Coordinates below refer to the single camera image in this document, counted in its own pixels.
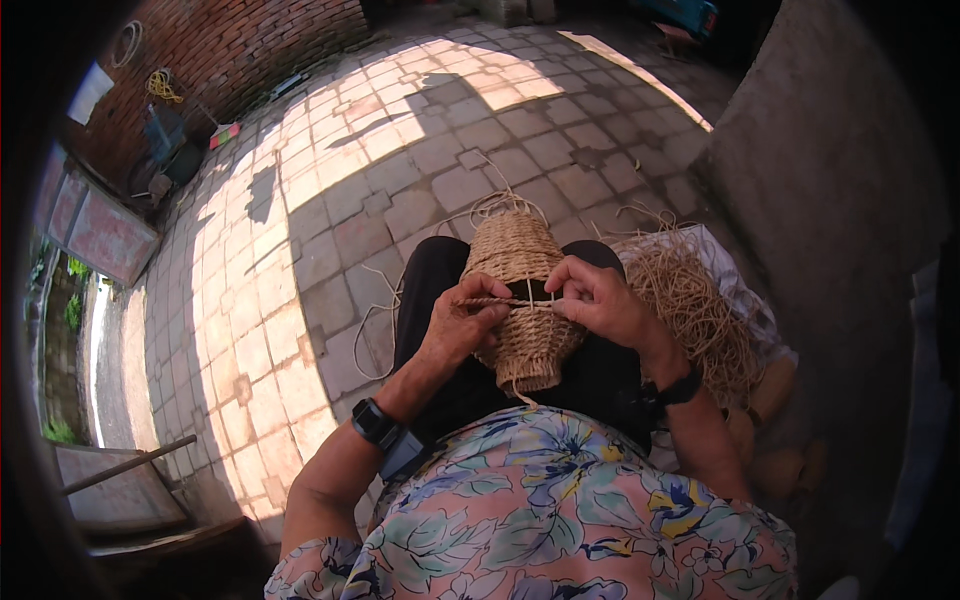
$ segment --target floral shirt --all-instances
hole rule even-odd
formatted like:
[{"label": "floral shirt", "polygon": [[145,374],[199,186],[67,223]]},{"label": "floral shirt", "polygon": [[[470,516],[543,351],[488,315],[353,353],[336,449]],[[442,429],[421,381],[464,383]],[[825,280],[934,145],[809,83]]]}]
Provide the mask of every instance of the floral shirt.
[{"label": "floral shirt", "polygon": [[782,598],[793,531],[651,467],[577,413],[493,413],[448,436],[381,498],[363,545],[312,540],[280,561],[273,598]]}]

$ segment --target red brick wall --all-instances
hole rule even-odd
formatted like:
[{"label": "red brick wall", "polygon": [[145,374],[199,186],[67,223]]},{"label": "red brick wall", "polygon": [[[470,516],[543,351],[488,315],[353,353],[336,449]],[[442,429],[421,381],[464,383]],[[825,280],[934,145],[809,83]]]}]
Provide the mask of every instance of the red brick wall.
[{"label": "red brick wall", "polygon": [[[112,48],[105,50],[98,62],[113,89],[86,126],[64,118],[61,136],[121,190],[149,151],[145,84],[159,67],[173,71],[179,95],[197,97],[228,123],[298,70],[367,36],[359,0],[144,0],[131,19],[143,23],[140,49],[120,68],[110,64]],[[213,133],[189,101],[169,106],[188,117],[188,133],[201,142]]]}]

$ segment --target unfinished woven basket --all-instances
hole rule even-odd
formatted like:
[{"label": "unfinished woven basket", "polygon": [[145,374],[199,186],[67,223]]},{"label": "unfinished woven basket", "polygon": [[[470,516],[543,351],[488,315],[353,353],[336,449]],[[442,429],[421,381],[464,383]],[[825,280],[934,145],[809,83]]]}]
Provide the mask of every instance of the unfinished woven basket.
[{"label": "unfinished woven basket", "polygon": [[[564,259],[546,225],[529,212],[510,210],[490,217],[470,243],[461,278],[485,273],[506,284],[546,281]],[[496,385],[506,392],[526,394],[560,383],[560,368],[584,340],[584,329],[553,313],[549,302],[520,305],[510,302],[510,315],[494,331],[495,348],[476,357],[496,372]]]}]

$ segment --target person's left hand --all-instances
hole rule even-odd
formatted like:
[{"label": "person's left hand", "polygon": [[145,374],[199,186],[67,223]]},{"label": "person's left hand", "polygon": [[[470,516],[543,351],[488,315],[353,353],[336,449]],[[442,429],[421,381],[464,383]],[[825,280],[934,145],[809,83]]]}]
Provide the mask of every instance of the person's left hand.
[{"label": "person's left hand", "polygon": [[466,306],[456,305],[458,300],[490,296],[511,298],[513,294],[503,282],[475,273],[437,298],[433,314],[430,315],[430,325],[417,350],[418,358],[424,365],[451,375],[481,344],[496,344],[491,329],[507,317],[509,306],[492,304],[471,314]]}]

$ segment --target black watch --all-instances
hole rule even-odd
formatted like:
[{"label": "black watch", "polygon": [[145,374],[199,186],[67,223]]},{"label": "black watch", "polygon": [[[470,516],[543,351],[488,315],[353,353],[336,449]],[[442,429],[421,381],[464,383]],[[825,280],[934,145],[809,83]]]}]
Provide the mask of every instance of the black watch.
[{"label": "black watch", "polygon": [[373,398],[364,398],[353,407],[353,428],[364,440],[384,452],[403,431],[403,426],[385,415]]},{"label": "black watch", "polygon": [[653,383],[644,386],[644,396],[649,408],[659,412],[671,404],[689,402],[700,391],[701,385],[703,385],[703,377],[700,375],[700,370],[690,363],[690,372],[674,381],[665,390],[658,390]]}]

